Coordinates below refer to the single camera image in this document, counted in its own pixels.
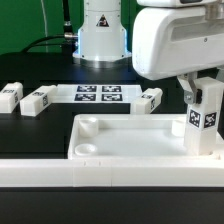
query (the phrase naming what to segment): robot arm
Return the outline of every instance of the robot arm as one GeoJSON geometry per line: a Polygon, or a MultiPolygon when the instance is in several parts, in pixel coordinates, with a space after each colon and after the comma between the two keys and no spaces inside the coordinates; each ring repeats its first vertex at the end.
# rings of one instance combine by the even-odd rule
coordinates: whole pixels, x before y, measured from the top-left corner
{"type": "Polygon", "coordinates": [[[184,145],[190,155],[210,154],[215,147],[224,85],[197,79],[197,71],[224,65],[222,2],[138,0],[151,7],[135,20],[133,67],[151,80],[178,76],[188,104],[184,145]]]}
{"type": "MultiPolygon", "coordinates": [[[[133,66],[141,76],[151,80],[224,64],[223,4],[217,4],[217,13],[210,5],[165,8],[168,3],[173,6],[174,2],[179,5],[181,0],[144,1],[145,5],[164,7],[145,8],[135,21],[133,66]]],[[[204,0],[198,5],[208,2],[214,0],[204,0]]]]}

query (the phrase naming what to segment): black table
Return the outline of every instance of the black table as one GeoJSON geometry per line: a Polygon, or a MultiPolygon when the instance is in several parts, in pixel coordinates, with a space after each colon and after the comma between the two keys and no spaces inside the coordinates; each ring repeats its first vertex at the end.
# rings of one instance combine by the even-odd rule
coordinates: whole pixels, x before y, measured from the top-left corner
{"type": "MultiPolygon", "coordinates": [[[[215,77],[216,70],[201,76],[215,77]]],[[[21,82],[24,96],[41,85],[140,84],[162,88],[157,113],[185,113],[183,90],[176,78],[149,81],[132,66],[90,69],[61,54],[11,53],[0,56],[0,89],[21,82]]],[[[64,159],[74,116],[130,112],[129,104],[51,104],[36,118],[17,107],[0,115],[0,159],[64,159]]],[[[220,124],[223,122],[223,111],[220,124]]],[[[223,133],[224,125],[219,131],[223,133]]],[[[0,223],[224,223],[223,188],[1,188],[0,223]]]]}

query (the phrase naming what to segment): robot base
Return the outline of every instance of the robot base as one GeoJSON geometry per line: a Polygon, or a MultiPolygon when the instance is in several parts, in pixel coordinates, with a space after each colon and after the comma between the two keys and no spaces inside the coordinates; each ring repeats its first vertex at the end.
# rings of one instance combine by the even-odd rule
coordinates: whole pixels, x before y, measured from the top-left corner
{"type": "Polygon", "coordinates": [[[115,68],[122,65],[131,64],[132,57],[125,56],[122,59],[115,60],[115,61],[96,61],[96,60],[86,60],[84,58],[74,57],[73,56],[73,63],[83,65],[86,67],[91,68],[115,68]]]}

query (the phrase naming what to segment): green background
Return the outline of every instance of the green background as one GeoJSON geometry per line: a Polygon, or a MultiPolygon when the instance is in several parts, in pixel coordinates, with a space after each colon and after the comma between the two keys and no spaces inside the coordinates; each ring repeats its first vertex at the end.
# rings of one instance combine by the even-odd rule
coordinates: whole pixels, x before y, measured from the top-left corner
{"type": "MultiPolygon", "coordinates": [[[[74,32],[77,32],[83,23],[83,1],[69,1],[74,32]]],[[[136,0],[122,0],[121,3],[121,22],[128,31],[128,49],[131,50],[133,23],[141,8],[136,0]]],[[[62,34],[62,0],[44,0],[44,5],[48,35],[62,34]]],[[[45,37],[41,0],[1,0],[0,7],[0,54],[19,52],[31,42],[45,37]]],[[[48,50],[60,52],[59,47],[49,47],[48,50]]],[[[32,51],[46,51],[46,48],[33,48],[32,51]]]]}

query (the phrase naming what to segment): white robot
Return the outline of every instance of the white robot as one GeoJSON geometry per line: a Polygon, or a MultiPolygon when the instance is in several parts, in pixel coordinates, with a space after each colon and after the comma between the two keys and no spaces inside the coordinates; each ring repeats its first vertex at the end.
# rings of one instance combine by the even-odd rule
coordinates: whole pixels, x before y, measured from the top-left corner
{"type": "Polygon", "coordinates": [[[74,63],[94,68],[128,63],[131,53],[120,21],[121,0],[84,0],[84,24],[78,32],[74,63]]]}
{"type": "Polygon", "coordinates": [[[221,0],[138,0],[149,6],[137,16],[133,66],[151,80],[177,76],[188,106],[184,144],[190,155],[213,151],[223,83],[197,78],[197,71],[224,64],[221,0]]]}

